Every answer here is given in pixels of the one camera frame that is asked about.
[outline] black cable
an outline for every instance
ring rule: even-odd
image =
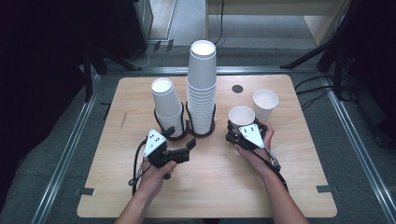
[[[134,154],[134,178],[129,181],[129,185],[132,185],[132,195],[134,195],[136,193],[136,187],[137,187],[137,183],[134,183],[134,182],[137,182],[137,180],[138,180],[138,179],[136,179],[136,166],[137,166],[137,159],[139,158],[139,151],[140,151],[140,148],[147,143],[147,141],[148,141],[148,138],[146,137],[146,139],[140,143],[139,147],[136,150],[136,153]]]
[[[255,155],[257,158],[259,158],[260,160],[262,160],[264,162],[265,165],[267,165],[275,174],[276,176],[279,178],[280,182],[282,182],[283,186],[285,186],[285,189],[287,191],[289,191],[288,188],[288,184],[285,180],[285,178],[283,178],[282,174],[275,168],[275,166],[273,164],[271,164],[269,161],[267,161],[265,158],[263,158],[262,156],[260,156],[259,154],[257,154],[253,149],[250,149],[245,143],[244,141],[239,141],[238,144],[242,144],[241,147],[243,148],[247,148],[247,150],[249,150],[251,153],[253,153],[253,155]]]
[[[143,52],[145,52],[146,50],[148,50],[149,47],[140,50],[139,52],[137,52],[136,56],[134,56],[130,61],[133,62],[134,60],[140,58],[140,56],[142,55]]]
[[[311,81],[311,80],[316,79],[316,78],[320,78],[320,77],[334,77],[334,76],[318,76],[318,77],[311,77],[311,78],[309,78],[309,79],[307,79],[307,80],[301,81],[299,84],[297,84],[297,85],[294,87],[294,89],[297,90],[297,88],[298,88],[299,86],[301,86],[303,83],[305,83],[305,82],[307,82],[307,81]]]
[[[314,98],[314,99],[312,99],[312,100],[306,102],[305,104],[303,104],[303,105],[301,106],[301,109],[302,109],[302,110],[307,109],[307,108],[308,108],[309,106],[311,106],[316,100],[318,100],[320,97],[324,96],[324,94],[326,94],[326,93],[328,93],[328,92],[330,92],[330,91],[331,91],[331,90],[326,90],[326,91],[323,92],[320,96],[318,96],[318,97],[316,97],[316,98]]]
[[[255,152],[254,150],[251,150],[251,149],[249,149],[249,151],[251,153],[253,153],[253,155],[255,155],[257,158],[262,160],[276,174],[276,176],[282,182],[283,186],[285,186],[285,189],[287,191],[289,191],[288,184],[286,183],[286,180],[285,180],[285,178],[283,178],[282,174],[269,161],[267,161],[265,158],[263,158],[262,156],[257,154],[257,152]]]
[[[305,90],[305,91],[297,91],[296,94],[301,94],[301,93],[306,93],[306,92],[310,92],[310,91],[317,91],[317,90],[321,90],[321,89],[329,89],[329,88],[333,88],[334,86],[322,86],[322,87],[316,87],[310,90]]]
[[[221,2],[220,36],[219,36],[219,39],[216,40],[216,42],[214,43],[215,45],[219,42],[219,40],[222,37],[222,31],[223,31],[223,28],[222,28],[222,17],[223,17],[223,14],[224,14],[224,0],[222,0],[222,2]]]

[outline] wire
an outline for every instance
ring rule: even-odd
[[[267,161],[265,158],[263,158],[262,156],[257,154],[257,152],[255,152],[254,150],[251,150],[251,149],[249,149],[249,151],[251,153],[253,153],[253,155],[255,155],[257,158],[262,160],[276,174],[276,176],[282,182],[283,186],[285,186],[286,190],[289,191],[288,184],[287,184],[285,178],[283,178],[282,174],[269,161]]]
[[[297,91],[296,94],[301,94],[301,93],[306,93],[306,92],[310,92],[310,91],[317,91],[317,90],[321,90],[321,89],[329,89],[329,88],[333,88],[334,86],[321,86],[321,87],[316,87],[310,90],[306,90],[306,91]]]
[[[139,64],[136,64],[136,63],[133,63],[133,62],[132,62],[133,60],[136,60],[137,58],[139,58],[140,55],[142,54],[142,52],[140,52],[140,53],[139,53],[136,57],[134,57],[132,60],[129,60],[128,63],[129,63],[129,64],[132,64],[132,65],[134,65],[134,66],[136,66],[136,67],[140,67],[140,68],[146,67],[147,65],[149,65],[148,50],[151,49],[151,48],[153,48],[153,47],[154,47],[154,46],[149,46],[149,47],[147,47],[145,50],[142,50],[142,52],[144,51],[145,54],[146,54],[146,57],[148,58],[148,61],[147,61],[145,64],[139,65]]]
[[[318,96],[318,97],[316,97],[316,98],[314,98],[314,99],[312,99],[312,100],[309,100],[308,102],[306,102],[305,104],[303,104],[303,105],[301,106],[301,109],[302,109],[302,110],[307,109],[307,108],[308,108],[309,106],[311,106],[316,100],[320,99],[322,96],[324,96],[326,93],[328,93],[328,92],[330,92],[330,91],[332,91],[332,90],[326,90],[326,91],[323,92],[320,96]]]
[[[318,77],[311,77],[311,78],[309,78],[309,79],[307,79],[307,80],[304,80],[304,81],[300,82],[299,84],[297,84],[297,85],[294,87],[294,89],[297,90],[297,88],[298,88],[299,86],[301,86],[303,83],[305,83],[305,82],[307,82],[307,81],[314,80],[314,79],[316,79],[316,78],[320,78],[320,77],[333,77],[333,76],[318,76]]]
[[[134,194],[136,193],[136,186],[137,186],[137,180],[138,180],[138,179],[136,179],[137,158],[139,157],[140,148],[141,148],[143,145],[145,145],[145,144],[147,143],[147,141],[148,141],[148,138],[146,137],[145,140],[143,140],[143,141],[140,143],[139,147],[137,147],[136,153],[134,154],[134,178],[133,178],[132,180],[129,181],[129,185],[131,185],[133,182],[136,181],[136,183],[135,183],[135,184],[133,185],[133,187],[132,187],[132,195],[134,195]]]
[[[216,42],[214,43],[215,45],[219,42],[219,40],[220,40],[221,37],[222,37],[222,32],[223,32],[222,18],[223,18],[223,14],[224,14],[224,0],[222,0],[222,2],[221,2],[220,36],[219,36],[218,40],[216,40]]]

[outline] cup stack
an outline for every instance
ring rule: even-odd
[[[155,104],[155,115],[161,127],[166,131],[174,126],[175,132],[171,137],[181,136],[186,129],[183,119],[183,105],[177,97],[172,81],[169,78],[160,77],[151,84],[151,89]]]
[[[216,99],[216,46],[206,40],[191,45],[187,74],[187,104],[191,127],[197,134],[210,131]]]

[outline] table top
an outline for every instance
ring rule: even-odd
[[[151,128],[160,131],[150,87],[156,78],[120,80],[85,185],[95,193],[81,196],[80,217],[118,217],[131,199],[128,181],[133,176],[136,149]],[[169,78],[185,104],[186,78]],[[243,91],[233,92],[234,85],[242,86]],[[272,151],[282,166],[291,197],[306,217],[336,215],[332,194],[317,190],[328,183],[290,77],[260,75],[218,76],[215,131],[196,139],[190,161],[179,164],[172,178],[164,181],[147,217],[272,216],[262,182],[224,137],[230,109],[238,105],[252,108],[253,93],[260,89],[271,90],[279,98],[268,122],[276,131]],[[191,139],[188,134],[182,140],[168,141],[168,149],[182,148]]]

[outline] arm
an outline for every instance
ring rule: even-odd
[[[163,187],[163,176],[171,174],[176,166],[175,161],[169,161],[165,166],[157,169],[150,166],[147,159],[143,159],[142,170],[147,171],[141,177],[136,194],[125,206],[116,223],[143,223],[149,205]]]
[[[267,123],[263,123],[267,125],[267,133],[264,136],[264,144],[266,148],[269,150],[271,148],[271,139],[275,133],[274,129],[268,125]],[[234,145],[236,151],[244,157],[253,169],[258,173],[262,183],[265,186],[265,190],[267,192],[268,199],[271,204],[271,209],[274,216],[275,223],[308,223],[307,219],[300,211],[300,208],[294,202],[294,200],[290,197],[288,191],[283,186],[282,182],[276,176],[276,174],[264,164],[259,158],[253,155],[248,150],[241,148],[238,145]],[[266,160],[270,161],[267,153],[257,148],[254,150],[256,153],[261,155]]]

